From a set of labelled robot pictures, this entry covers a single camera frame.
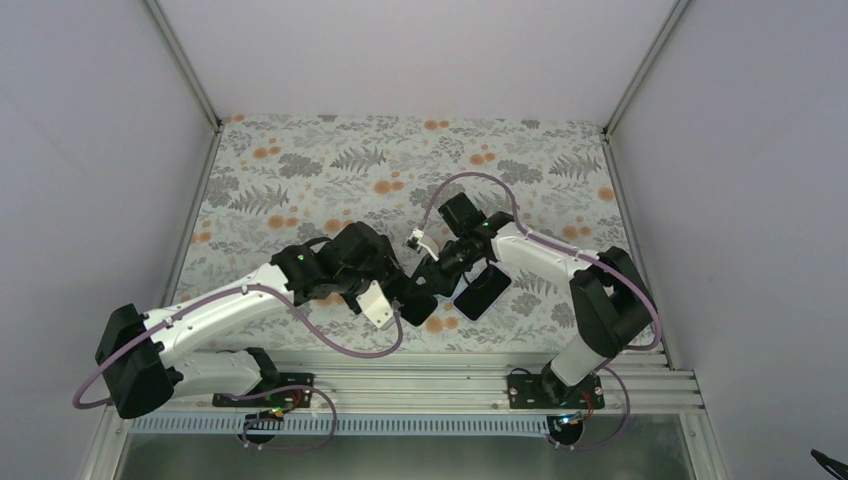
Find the black smartphone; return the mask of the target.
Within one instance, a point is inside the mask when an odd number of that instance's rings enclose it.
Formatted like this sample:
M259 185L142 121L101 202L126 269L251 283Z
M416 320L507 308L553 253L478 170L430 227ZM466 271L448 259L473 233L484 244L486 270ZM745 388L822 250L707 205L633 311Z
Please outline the black smartphone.
M412 283L398 294L400 315L410 325L420 327L433 314L439 303L424 285Z

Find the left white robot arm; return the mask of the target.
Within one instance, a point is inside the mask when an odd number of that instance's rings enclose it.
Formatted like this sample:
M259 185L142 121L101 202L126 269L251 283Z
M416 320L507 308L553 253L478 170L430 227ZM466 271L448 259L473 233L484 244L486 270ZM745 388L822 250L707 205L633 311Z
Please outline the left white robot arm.
M132 304L116 309L95 360L108 402L123 419L180 396L219 394L263 405L282 380L262 348L205 352L203 346L278 307L298 314L301 305L333 294L373 323L400 321L416 286L388 238L356 222L332 239L289 245L241 279L193 301L144 313Z

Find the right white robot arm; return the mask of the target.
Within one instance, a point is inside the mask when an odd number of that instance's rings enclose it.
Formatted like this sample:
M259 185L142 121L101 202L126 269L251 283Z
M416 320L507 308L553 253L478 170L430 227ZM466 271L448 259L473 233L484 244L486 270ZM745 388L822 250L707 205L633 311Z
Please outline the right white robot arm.
M512 213L486 215L463 193L438 212L454 238L436 247L423 229L412 231L407 246L426 253L413 280L430 296L450 297L467 319L479 320L510 286L504 266L568 289L577 334L535 379L552 406L565 407L588 391L589 377L647 327L661 333L654 301L625 250L579 250L529 230Z

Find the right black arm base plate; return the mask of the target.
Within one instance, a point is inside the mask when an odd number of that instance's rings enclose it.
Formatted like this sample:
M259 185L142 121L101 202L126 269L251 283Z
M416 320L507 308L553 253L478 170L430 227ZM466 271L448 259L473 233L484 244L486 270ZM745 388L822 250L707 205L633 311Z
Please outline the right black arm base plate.
M531 373L514 368L507 376L507 396L512 409L603 409L600 378L589 374L576 386L560 382L552 373Z

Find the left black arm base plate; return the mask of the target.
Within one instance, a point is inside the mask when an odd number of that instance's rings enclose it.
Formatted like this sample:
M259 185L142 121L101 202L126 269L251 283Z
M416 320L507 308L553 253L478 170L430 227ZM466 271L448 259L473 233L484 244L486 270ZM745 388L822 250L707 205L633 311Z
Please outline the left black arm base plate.
M281 372L277 379L262 380L247 393L251 399L233 399L214 394L212 405L218 408L262 408L284 410L310 406L311 393L307 390L314 384L315 375L302 372Z

